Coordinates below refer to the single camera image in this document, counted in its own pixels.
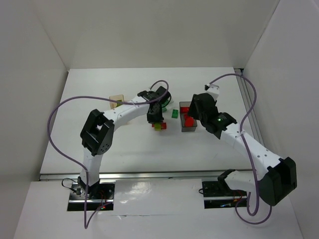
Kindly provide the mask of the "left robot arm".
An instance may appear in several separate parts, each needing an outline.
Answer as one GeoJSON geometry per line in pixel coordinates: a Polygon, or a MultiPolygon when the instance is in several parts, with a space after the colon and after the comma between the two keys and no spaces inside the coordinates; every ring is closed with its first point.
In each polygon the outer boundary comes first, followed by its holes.
{"type": "Polygon", "coordinates": [[[78,183],[92,197],[98,191],[100,166],[103,154],[112,146],[114,132],[129,121],[146,115],[150,124],[163,124],[162,105],[171,94],[160,86],[156,91],[142,91],[132,100],[107,110],[92,110],[80,133],[84,147],[83,169],[78,183]]]}

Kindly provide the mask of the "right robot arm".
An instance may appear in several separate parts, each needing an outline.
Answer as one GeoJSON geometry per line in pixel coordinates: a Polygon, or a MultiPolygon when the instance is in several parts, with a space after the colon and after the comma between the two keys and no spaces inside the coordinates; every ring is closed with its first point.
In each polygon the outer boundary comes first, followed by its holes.
{"type": "Polygon", "coordinates": [[[216,101],[209,93],[192,97],[188,115],[199,120],[202,126],[219,140],[224,141],[248,160],[253,161],[256,173],[229,169],[218,177],[223,190],[253,192],[268,205],[275,206],[297,187],[296,163],[272,153],[245,131],[240,130],[236,119],[220,113],[216,101]]]}

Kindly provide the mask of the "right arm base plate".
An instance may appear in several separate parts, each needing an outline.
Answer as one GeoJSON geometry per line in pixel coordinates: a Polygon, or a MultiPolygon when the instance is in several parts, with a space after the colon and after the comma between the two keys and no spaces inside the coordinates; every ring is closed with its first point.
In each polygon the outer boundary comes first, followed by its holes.
{"type": "Polygon", "coordinates": [[[234,208],[247,206],[247,193],[240,190],[223,190],[217,181],[202,181],[198,190],[203,196],[205,209],[234,208]]]}

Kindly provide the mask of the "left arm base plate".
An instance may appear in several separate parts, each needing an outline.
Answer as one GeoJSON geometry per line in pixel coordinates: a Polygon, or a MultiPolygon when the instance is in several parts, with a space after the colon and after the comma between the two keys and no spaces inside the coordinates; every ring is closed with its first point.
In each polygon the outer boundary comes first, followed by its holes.
{"type": "MultiPolygon", "coordinates": [[[[69,201],[67,211],[84,211],[85,191],[71,178],[64,178],[62,187],[69,190],[69,201]]],[[[93,192],[87,199],[87,211],[95,211],[101,207],[101,211],[112,211],[114,209],[115,182],[102,182],[98,185],[97,191],[93,192]]]]}

